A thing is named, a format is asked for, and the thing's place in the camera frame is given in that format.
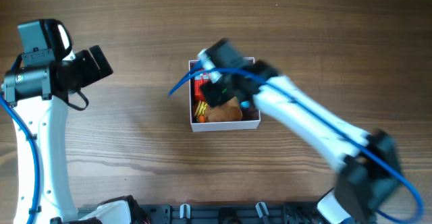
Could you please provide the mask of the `yellow round plastic toy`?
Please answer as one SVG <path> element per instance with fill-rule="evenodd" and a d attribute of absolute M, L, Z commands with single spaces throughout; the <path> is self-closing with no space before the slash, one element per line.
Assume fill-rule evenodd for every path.
<path fill-rule="evenodd" d="M 193 116 L 199 117 L 205 114 L 208 104 L 205 101 L 197 101 L 192 108 Z"/>

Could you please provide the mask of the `blue and orange duck toy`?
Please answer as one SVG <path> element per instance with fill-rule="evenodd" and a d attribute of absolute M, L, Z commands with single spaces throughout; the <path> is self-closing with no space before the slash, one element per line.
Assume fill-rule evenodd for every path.
<path fill-rule="evenodd" d="M 240 103 L 240 107 L 243 109 L 249 109 L 249 108 L 251 108 L 251 106 L 252 106 L 252 104 L 250 101 L 242 101 Z"/>

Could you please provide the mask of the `brown plush toy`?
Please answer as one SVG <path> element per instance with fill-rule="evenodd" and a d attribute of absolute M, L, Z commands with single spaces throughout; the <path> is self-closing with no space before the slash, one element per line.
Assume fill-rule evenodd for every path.
<path fill-rule="evenodd" d="M 234 97 L 221 106 L 210 107 L 208 104 L 204 115 L 193 117 L 199 123 L 241 121 L 243 113 L 237 98 Z"/>

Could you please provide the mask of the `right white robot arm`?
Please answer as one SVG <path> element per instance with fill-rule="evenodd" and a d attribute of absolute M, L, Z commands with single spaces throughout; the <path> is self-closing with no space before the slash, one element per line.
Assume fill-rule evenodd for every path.
<path fill-rule="evenodd" d="M 263 61 L 239 59 L 229 65 L 206 60 L 209 81 L 201 89 L 220 106 L 236 97 L 278 120 L 310 144 L 336 172 L 333 189 L 318 202 L 331 223 L 351 217 L 369 223 L 402 183 L 396 144 L 383 131 L 368 132 L 340 119 Z"/>

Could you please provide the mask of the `white box with brown interior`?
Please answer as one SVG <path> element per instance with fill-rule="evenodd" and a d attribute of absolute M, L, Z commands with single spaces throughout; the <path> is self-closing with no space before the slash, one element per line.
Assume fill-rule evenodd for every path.
<path fill-rule="evenodd" d="M 204 69 L 198 60 L 189 61 L 190 71 L 204 73 Z M 261 112 L 251 106 L 249 109 L 240 107 L 243 113 L 241 121 L 228 121 L 228 122 L 214 122 L 214 123 L 199 123 L 192 114 L 192 108 L 197 101 L 194 100 L 194 78 L 189 82 L 189 96 L 190 96 L 190 125 L 193 132 L 213 132 L 224 130 L 253 130 L 258 127 L 261 122 Z"/>

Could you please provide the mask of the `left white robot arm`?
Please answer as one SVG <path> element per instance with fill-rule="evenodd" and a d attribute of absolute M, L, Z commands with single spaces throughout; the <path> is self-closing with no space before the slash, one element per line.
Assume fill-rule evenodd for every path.
<path fill-rule="evenodd" d="M 14 122 L 18 145 L 18 204 L 14 223 L 135 223 L 132 196 L 100 203 L 78 216 L 68 180 L 65 125 L 70 93 L 112 74 L 100 46 L 54 56 L 52 49 L 18 55 L 1 88 L 1 105 Z"/>

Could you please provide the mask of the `red toy fire truck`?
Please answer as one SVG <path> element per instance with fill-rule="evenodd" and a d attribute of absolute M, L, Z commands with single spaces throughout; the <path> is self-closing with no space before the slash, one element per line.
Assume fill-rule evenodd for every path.
<path fill-rule="evenodd" d="M 205 96 L 201 90 L 201 86 L 206 84 L 210 80 L 210 73 L 201 73 L 194 77 L 194 100 L 195 101 L 206 101 Z"/>

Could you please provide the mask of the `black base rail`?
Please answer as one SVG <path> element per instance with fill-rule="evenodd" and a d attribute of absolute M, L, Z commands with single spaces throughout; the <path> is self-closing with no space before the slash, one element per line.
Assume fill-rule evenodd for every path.
<path fill-rule="evenodd" d="M 267 204 L 260 212 L 257 204 L 189 205 L 186 208 L 168 204 L 146 204 L 141 208 L 149 215 L 151 223 L 159 224 L 326 224 L 326 220 L 312 202 Z"/>

